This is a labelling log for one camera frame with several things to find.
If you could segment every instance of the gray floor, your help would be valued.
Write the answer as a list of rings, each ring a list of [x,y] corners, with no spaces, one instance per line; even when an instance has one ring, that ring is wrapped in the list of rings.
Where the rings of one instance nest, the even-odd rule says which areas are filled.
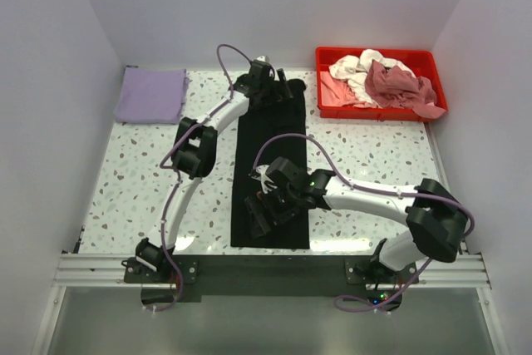
[[[136,288],[70,289],[51,354],[493,354],[475,290],[410,290],[393,320],[330,298],[207,297],[154,318]]]

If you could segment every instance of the folded purple cloth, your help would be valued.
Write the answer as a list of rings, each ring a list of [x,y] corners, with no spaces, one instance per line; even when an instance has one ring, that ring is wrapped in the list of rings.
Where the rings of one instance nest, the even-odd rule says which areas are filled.
[[[128,67],[115,119],[132,124],[177,124],[188,85],[186,70],[147,71]]]

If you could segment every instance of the red plastic bin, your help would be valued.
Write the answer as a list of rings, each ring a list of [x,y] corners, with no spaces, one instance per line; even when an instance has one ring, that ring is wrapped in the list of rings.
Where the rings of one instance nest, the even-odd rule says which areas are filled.
[[[358,120],[392,121],[434,121],[418,116],[414,111],[404,108],[356,108],[354,106],[333,107],[322,104],[322,82],[319,72],[328,71],[329,66],[340,58],[352,55],[359,57],[367,48],[374,47],[318,47],[316,49],[316,78],[318,80],[318,109],[322,118],[347,118]],[[440,78],[434,57],[425,50],[375,49],[384,57],[395,58],[405,63],[416,76],[426,76],[431,80],[436,92],[436,105],[448,111],[446,97],[441,88]]]

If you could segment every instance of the black mat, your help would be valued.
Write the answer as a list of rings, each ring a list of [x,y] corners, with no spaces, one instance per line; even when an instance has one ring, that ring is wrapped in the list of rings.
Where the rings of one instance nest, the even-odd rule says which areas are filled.
[[[252,239],[249,214],[244,199],[260,190],[260,183],[249,177],[255,156],[268,139],[282,133],[305,134],[305,84],[299,79],[288,81],[293,99],[263,110],[250,111],[239,118],[231,210],[231,246],[267,249],[308,249],[308,212],[297,215],[264,237]],[[286,157],[295,165],[307,166],[307,142],[289,137],[273,142],[264,151],[259,164],[270,164]]]

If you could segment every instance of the terrazzo surface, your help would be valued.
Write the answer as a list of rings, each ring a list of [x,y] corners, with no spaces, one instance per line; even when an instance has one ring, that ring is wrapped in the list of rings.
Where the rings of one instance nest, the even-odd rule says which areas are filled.
[[[236,78],[243,71],[232,71]],[[307,134],[329,152],[340,171],[353,179],[412,185],[424,177],[438,179],[422,123],[409,121],[333,120],[319,116],[316,75],[286,71],[307,84]],[[189,71],[184,116],[203,114],[226,93],[221,71]],[[212,173],[190,201],[175,252],[182,254],[371,254],[380,239],[405,227],[355,211],[311,210],[310,249],[249,249],[230,246],[231,185],[238,122],[219,137]],[[91,206],[85,218],[80,253],[133,254],[157,218],[175,174],[158,164],[173,145],[176,126],[116,123],[112,129]],[[310,142],[308,167],[328,168]]]

